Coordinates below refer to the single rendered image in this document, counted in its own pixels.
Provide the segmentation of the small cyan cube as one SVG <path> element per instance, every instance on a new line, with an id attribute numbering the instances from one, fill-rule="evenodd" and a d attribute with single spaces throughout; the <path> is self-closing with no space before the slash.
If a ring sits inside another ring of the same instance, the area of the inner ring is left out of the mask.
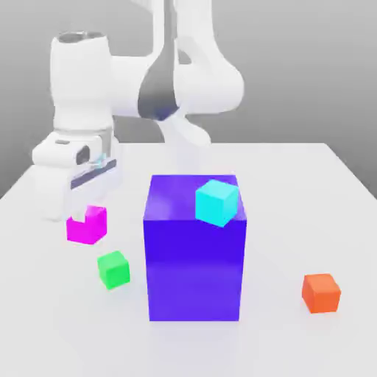
<path id="1" fill-rule="evenodd" d="M 195 191 L 195 219 L 223 228 L 238 211 L 239 188 L 209 180 Z"/>

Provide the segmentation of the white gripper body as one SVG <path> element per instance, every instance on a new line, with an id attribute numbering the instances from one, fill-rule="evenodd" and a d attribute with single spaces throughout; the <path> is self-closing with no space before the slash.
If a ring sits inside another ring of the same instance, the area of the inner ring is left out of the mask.
<path id="1" fill-rule="evenodd" d="M 44 219 L 65 221 L 100 201 L 120 180 L 121 170 L 116 159 L 81 173 L 74 169 L 36 166 L 36 206 Z"/>

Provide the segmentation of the small green cube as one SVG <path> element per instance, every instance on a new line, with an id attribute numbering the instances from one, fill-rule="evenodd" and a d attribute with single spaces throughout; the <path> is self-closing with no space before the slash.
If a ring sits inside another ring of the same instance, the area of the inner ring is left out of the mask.
<path id="1" fill-rule="evenodd" d="M 119 250 L 98 257 L 97 266 L 100 280 L 107 289 L 130 282 L 129 262 Z"/>

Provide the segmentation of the small magenta cube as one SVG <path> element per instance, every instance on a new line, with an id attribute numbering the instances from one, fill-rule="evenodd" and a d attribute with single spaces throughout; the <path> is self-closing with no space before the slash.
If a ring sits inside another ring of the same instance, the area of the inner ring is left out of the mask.
<path id="1" fill-rule="evenodd" d="M 71 242 L 93 245 L 102 239 L 107 231 L 106 207 L 89 205 L 83 222 L 72 217 L 66 220 L 66 237 Z"/>

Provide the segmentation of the large blue box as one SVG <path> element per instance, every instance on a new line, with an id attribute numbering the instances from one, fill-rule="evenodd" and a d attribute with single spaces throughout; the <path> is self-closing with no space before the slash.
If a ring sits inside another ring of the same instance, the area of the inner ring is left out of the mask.
<path id="1" fill-rule="evenodd" d="M 237 321 L 247 216 L 223 228 L 195 219 L 195 191 L 233 175 L 153 175 L 143 218 L 151 321 Z"/>

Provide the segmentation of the small orange cube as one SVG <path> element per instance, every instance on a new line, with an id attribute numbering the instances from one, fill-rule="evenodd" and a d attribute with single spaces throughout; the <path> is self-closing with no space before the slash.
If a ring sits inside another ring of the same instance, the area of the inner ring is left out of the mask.
<path id="1" fill-rule="evenodd" d="M 329 273 L 305 275 L 302 298 L 312 314 L 336 312 L 341 289 Z"/>

